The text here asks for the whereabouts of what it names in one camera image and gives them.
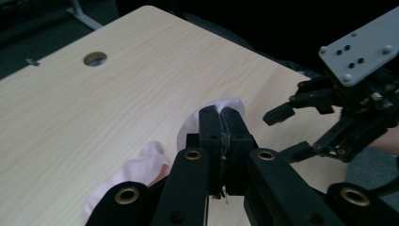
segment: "pink cloth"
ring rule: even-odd
[[[237,98],[216,100],[200,107],[187,118],[180,129],[177,136],[177,151],[184,149],[187,134],[197,134],[199,132],[199,111],[209,105],[215,105],[218,112],[225,107],[231,107],[237,110],[242,118],[245,116],[244,104]],[[168,157],[164,155],[162,144],[157,141],[148,142],[140,151],[139,159],[126,162],[117,174],[99,186],[88,197],[84,207],[85,218],[88,219],[94,207],[111,187],[126,181],[139,182],[146,186],[150,186],[167,176],[170,172],[170,168],[171,163]]]

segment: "gray metal plate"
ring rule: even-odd
[[[319,56],[343,86],[352,87],[396,57],[398,52],[399,7],[323,46]]]

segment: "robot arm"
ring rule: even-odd
[[[399,52],[399,8],[320,49],[326,75],[298,84],[288,103],[267,112],[268,125],[313,106],[320,114],[342,108],[340,120],[312,146],[302,142],[282,151],[290,162],[314,155],[351,161],[357,153],[398,124],[399,74],[383,66]]]

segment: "screw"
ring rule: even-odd
[[[123,187],[115,195],[115,202],[118,204],[130,204],[135,202],[140,196],[140,191],[135,186]]]
[[[393,104],[390,101],[384,100],[383,104],[384,108],[390,108]]]
[[[189,151],[184,154],[184,157],[188,160],[197,160],[200,159],[202,154],[198,151]]]
[[[340,194],[347,202],[351,202],[352,204],[358,206],[367,206],[370,204],[369,198],[353,187],[347,186],[341,188]]]
[[[379,92],[374,92],[374,93],[371,95],[371,98],[372,98],[373,100],[375,100],[375,101],[381,101],[381,100],[382,100],[382,96],[381,96],[381,94],[379,94]]]
[[[322,47],[320,48],[320,54],[324,54],[326,51],[327,51],[326,46],[322,46]]]
[[[259,152],[258,157],[267,161],[275,159],[275,156],[270,152]]]
[[[346,75],[343,76],[343,81],[344,82],[350,82],[352,80],[352,75],[347,73]]]
[[[393,47],[391,45],[386,45],[384,49],[382,49],[383,54],[390,54],[393,50]]]

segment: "light wood tabletop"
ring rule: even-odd
[[[107,59],[85,65],[90,53]],[[0,81],[0,225],[84,225],[90,194],[148,141],[174,160],[177,134],[199,107],[240,98],[260,147],[313,143],[338,120],[300,109],[268,126],[263,115],[308,80],[276,62],[153,7],[139,8]],[[346,165],[293,164],[321,191]],[[210,200],[208,225],[249,225],[242,197]]]

